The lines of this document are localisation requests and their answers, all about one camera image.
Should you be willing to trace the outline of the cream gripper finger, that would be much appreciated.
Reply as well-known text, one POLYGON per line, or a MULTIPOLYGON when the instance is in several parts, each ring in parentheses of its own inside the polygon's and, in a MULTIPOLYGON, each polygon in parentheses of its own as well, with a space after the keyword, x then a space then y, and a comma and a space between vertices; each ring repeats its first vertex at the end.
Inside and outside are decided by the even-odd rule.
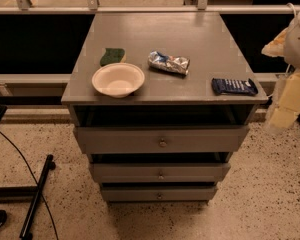
POLYGON ((270 131, 283 131, 290 128, 297 118, 298 113, 293 110, 271 106, 266 114, 265 125, 270 131))
POLYGON ((283 29, 271 42, 265 45, 261 53, 268 57, 283 57, 287 29, 283 29))

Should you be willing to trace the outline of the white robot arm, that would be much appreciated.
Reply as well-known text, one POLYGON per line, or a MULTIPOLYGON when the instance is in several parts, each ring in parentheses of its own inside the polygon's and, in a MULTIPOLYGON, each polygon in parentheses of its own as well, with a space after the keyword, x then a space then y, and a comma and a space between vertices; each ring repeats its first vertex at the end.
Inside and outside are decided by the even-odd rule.
POLYGON ((300 11, 294 12, 289 26, 282 30, 261 51, 269 57, 283 57, 295 71, 288 77, 281 77, 274 89, 273 103, 266 115, 266 128, 279 133, 293 125, 300 115, 300 11))

